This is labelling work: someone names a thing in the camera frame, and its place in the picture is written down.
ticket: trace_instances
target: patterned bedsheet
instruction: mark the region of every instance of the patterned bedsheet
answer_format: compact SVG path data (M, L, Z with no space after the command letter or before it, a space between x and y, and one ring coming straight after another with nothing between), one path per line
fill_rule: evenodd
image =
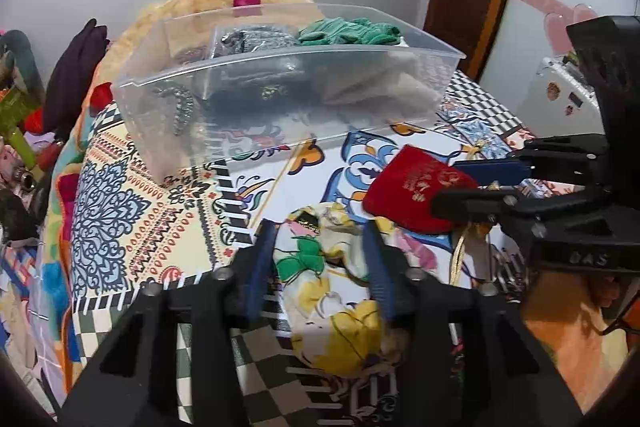
M477 157L503 157L527 137L504 106L461 73L430 128L396 124L295 147L278 144L273 129L258 132L261 142L271 139L273 146L226 164L188 169L161 188L148 177L117 108L98 115L89 132L72 225L73 325L83 365L140 285L197 283L205 271L228 263L236 248L250 245L263 217L282 221L306 204L338 201L352 219L367 219L360 202L402 145L414 144L451 163L466 159L474 147L480 148ZM551 192L542 182L527 182L527 190L538 196ZM104 231L86 237L86 230L95 229ZM436 255L438 273L446 280L449 236L414 237ZM498 231L492 241L497 248L514 248ZM475 260L466 261L474 269ZM463 277L462 284L468 286L469 279ZM233 336L254 425L274 418L284 418L287 425L384 423L395 400L393 367L352 380L306 367L292 355L279 293L275 283L265 296L262 328ZM190 419L188 326L180 328L177 347L180 416Z

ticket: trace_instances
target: dark fabric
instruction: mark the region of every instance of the dark fabric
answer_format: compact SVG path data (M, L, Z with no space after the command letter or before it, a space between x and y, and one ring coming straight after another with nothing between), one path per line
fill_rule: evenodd
M22 200L8 188L0 189L0 223L2 243L38 237L36 224L27 213Z
M107 26L89 20L60 57L47 84L42 127L44 132L70 131L80 115L95 67L106 53Z
M31 202L29 203L29 215L33 222L40 226L44 223L47 216L47 208L49 207L49 191L51 190L51 176L53 169L49 169L33 191Z
M478 184L422 149L405 145L373 181L362 206L369 214L391 219L412 232L446 233L454 223L431 216L431 200L443 188L453 187Z

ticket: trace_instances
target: blue paisley pattern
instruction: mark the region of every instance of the blue paisley pattern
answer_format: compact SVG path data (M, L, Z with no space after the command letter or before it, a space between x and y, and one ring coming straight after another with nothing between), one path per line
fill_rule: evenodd
M126 179L126 160L99 171L92 162L82 168L71 229L74 299L87 289L100 295L126 287L125 249L118 238L132 232L150 205L131 188L121 190Z

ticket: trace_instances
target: blue gripper pad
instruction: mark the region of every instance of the blue gripper pad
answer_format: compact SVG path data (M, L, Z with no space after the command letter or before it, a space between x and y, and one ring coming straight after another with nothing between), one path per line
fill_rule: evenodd
M238 303L249 321L256 321L262 311L268 280L273 275L273 247L277 233L276 223L263 219L255 244L238 250L230 265L239 287L237 295L230 297Z
M399 248L388 247L374 220L367 221L362 232L362 248L369 269L371 297L391 327L406 325L417 307L416 297L406 279L409 268Z

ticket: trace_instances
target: metal screw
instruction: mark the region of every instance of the metal screw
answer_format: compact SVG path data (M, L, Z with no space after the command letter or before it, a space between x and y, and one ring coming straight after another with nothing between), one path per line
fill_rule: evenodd
M157 282L150 282L142 288L142 293L147 297L157 297L162 293L162 285Z
M534 223L531 227L531 233L534 237L542 239L546 235L546 227L543 223Z
M504 201L504 204L507 206L516 206L516 204L518 204L518 198L516 198L516 196L505 196L502 201Z
M498 288L492 282L485 282L480 285L478 288L480 295L485 297L493 297L494 295L498 295Z
M231 270L228 266L223 266L222 268L218 268L213 272L213 279L216 281L226 281L227 279L231 279L234 276L234 271Z
M422 270L422 268L409 268L404 275L406 275L407 279L411 279L416 282L426 279L427 277L427 274Z

